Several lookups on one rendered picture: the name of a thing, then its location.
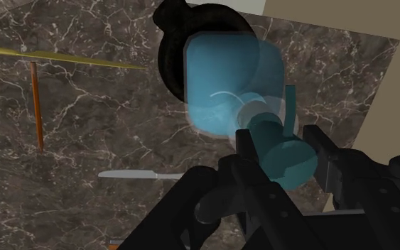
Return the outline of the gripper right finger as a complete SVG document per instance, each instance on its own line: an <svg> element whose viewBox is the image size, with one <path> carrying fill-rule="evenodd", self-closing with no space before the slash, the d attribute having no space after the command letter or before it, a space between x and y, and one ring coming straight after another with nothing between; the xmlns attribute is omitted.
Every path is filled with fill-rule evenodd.
<svg viewBox="0 0 400 250"><path fill-rule="evenodd" d="M318 154L314 178L342 210L361 207L385 250L400 250L400 156L388 165L359 150L339 148L316 125L303 127L303 140Z"/></svg>

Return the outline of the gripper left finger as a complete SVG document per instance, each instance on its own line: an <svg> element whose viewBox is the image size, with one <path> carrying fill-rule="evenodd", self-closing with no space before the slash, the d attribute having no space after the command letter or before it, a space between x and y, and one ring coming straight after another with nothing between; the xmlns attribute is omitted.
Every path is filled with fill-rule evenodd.
<svg viewBox="0 0 400 250"><path fill-rule="evenodd" d="M221 158L217 170L188 170L117 250L200 250L233 214L247 238L241 250L325 250L284 189L261 169L261 149L272 141L238 130L235 154Z"/></svg>

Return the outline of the blue translucent bottle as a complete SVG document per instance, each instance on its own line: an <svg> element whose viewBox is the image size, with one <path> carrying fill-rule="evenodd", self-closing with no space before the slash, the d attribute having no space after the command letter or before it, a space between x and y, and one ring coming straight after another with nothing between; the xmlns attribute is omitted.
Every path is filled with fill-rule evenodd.
<svg viewBox="0 0 400 250"><path fill-rule="evenodd" d="M296 88L286 85L281 51L243 33L200 33L186 44L185 100L199 131L237 142L249 130L259 165L284 190L306 183L317 167L300 139Z"/></svg>

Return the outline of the silver table knife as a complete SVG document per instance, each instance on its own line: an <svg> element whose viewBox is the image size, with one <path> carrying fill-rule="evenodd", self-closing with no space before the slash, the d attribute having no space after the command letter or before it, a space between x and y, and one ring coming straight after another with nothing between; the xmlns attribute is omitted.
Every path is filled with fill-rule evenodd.
<svg viewBox="0 0 400 250"><path fill-rule="evenodd" d="M183 173L156 173L152 170L107 170L97 175L100 178L179 180Z"/></svg>

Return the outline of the black round vessel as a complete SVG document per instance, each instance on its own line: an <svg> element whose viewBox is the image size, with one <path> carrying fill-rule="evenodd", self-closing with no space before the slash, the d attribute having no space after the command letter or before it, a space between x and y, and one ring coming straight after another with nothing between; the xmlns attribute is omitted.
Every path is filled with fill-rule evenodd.
<svg viewBox="0 0 400 250"><path fill-rule="evenodd" d="M153 13L153 22L163 31L158 49L158 70L170 93L185 100L185 44L203 31L241 32L255 35L252 27L234 9L222 4L189 6L186 0L163 0Z"/></svg>

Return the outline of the orange pencil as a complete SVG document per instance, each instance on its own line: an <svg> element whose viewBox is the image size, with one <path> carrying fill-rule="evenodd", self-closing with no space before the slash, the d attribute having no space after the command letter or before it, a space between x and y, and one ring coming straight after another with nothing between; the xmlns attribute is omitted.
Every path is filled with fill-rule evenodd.
<svg viewBox="0 0 400 250"><path fill-rule="evenodd" d="M31 67L31 82L32 82L32 93L33 93L33 104L36 119L36 133L38 138L38 148L40 152L43 152L43 123L40 112L40 100L38 91L38 76L37 76L37 65L35 62L30 62Z"/></svg>

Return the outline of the yellow knife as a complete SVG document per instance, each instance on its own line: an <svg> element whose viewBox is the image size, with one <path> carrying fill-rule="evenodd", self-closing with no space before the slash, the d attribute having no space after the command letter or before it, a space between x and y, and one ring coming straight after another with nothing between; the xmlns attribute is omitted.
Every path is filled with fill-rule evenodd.
<svg viewBox="0 0 400 250"><path fill-rule="evenodd" d="M78 57L74 55L65 55L60 53L52 53L47 51L37 50L30 53L22 53L18 52L17 50L12 50L8 48L0 48L0 55L11 55L11 56L20 56L20 57L29 57L29 58L40 58L40 59L48 59L48 60L59 60L71 63L82 63L82 64L89 64L89 65L100 65L106 67L120 67L126 69L144 69L142 66L135 66L135 65L127 65L120 62L112 62L108 60L100 60L94 58L84 58Z"/></svg>

